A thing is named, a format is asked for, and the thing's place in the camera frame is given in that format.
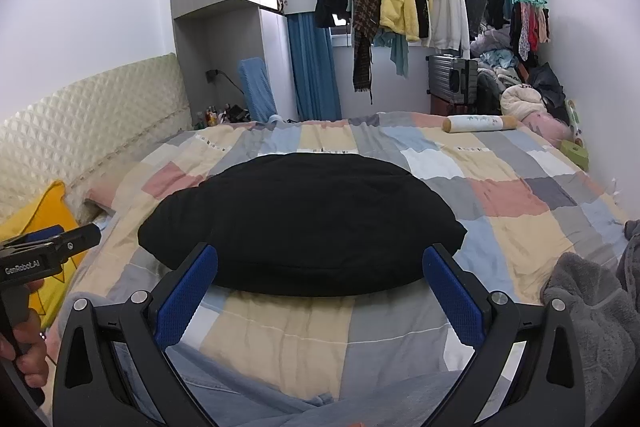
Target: blue gripper pad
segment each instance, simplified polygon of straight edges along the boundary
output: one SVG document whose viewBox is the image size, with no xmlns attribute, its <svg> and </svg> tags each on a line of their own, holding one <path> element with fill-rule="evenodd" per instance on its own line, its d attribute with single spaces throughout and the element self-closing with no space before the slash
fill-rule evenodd
<svg viewBox="0 0 640 427">
<path fill-rule="evenodd" d="M 65 229 L 60 225 L 53 225 L 53 227 L 49 227 L 47 229 L 36 230 L 35 232 L 28 233 L 24 238 L 24 242 L 31 243 L 32 241 L 42 241 L 43 239 L 48 239 L 54 235 L 60 235 L 64 231 Z"/>
<path fill-rule="evenodd" d="M 478 349 L 485 336 L 482 313 L 433 247 L 422 254 L 422 272 L 460 342 Z"/>
<path fill-rule="evenodd" d="M 218 254 L 207 245 L 158 310 L 154 340 L 160 349 L 180 342 L 216 273 Z"/>
</svg>

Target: human hand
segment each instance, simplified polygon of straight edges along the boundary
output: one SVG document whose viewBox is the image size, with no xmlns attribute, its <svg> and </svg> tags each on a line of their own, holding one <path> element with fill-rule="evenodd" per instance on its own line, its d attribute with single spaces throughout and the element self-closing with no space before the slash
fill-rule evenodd
<svg viewBox="0 0 640 427">
<path fill-rule="evenodd" d="M 34 281 L 27 286 L 31 293 L 42 288 L 43 280 Z M 24 381 L 29 387 L 43 387 L 49 377 L 49 366 L 46 355 L 47 346 L 40 336 L 40 317 L 34 310 L 29 310 L 29 318 L 26 322 L 18 324 L 14 328 L 15 340 L 21 344 L 31 344 L 26 355 L 18 357 L 17 366 L 25 375 Z M 0 335 L 0 357 L 15 359 L 14 347 Z"/>
</svg>

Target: quilted headboard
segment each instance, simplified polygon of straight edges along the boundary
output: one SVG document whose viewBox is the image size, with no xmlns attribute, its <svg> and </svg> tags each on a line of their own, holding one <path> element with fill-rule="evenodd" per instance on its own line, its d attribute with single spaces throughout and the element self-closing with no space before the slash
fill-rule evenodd
<svg viewBox="0 0 640 427">
<path fill-rule="evenodd" d="M 0 124 L 0 222 L 56 179 L 65 182 L 66 203 L 83 222 L 92 176 L 190 128 L 174 54 L 63 87 Z"/>
</svg>

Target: plaid coat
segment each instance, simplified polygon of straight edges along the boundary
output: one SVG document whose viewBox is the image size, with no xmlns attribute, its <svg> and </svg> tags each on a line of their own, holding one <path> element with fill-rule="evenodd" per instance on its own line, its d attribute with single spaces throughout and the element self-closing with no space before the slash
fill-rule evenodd
<svg viewBox="0 0 640 427">
<path fill-rule="evenodd" d="M 371 43 L 380 26 L 380 0 L 353 0 L 353 87 L 371 89 Z"/>
</svg>

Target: wardrobe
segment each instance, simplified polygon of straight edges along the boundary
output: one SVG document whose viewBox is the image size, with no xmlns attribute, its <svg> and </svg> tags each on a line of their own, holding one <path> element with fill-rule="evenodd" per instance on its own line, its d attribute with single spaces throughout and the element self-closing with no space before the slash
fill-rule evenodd
<svg viewBox="0 0 640 427">
<path fill-rule="evenodd" d="M 298 119 L 286 18 L 277 0 L 171 0 L 176 52 L 193 121 L 210 105 L 246 108 L 238 62 L 265 61 L 276 109 Z M 220 70 L 228 75 L 209 75 Z"/>
</svg>

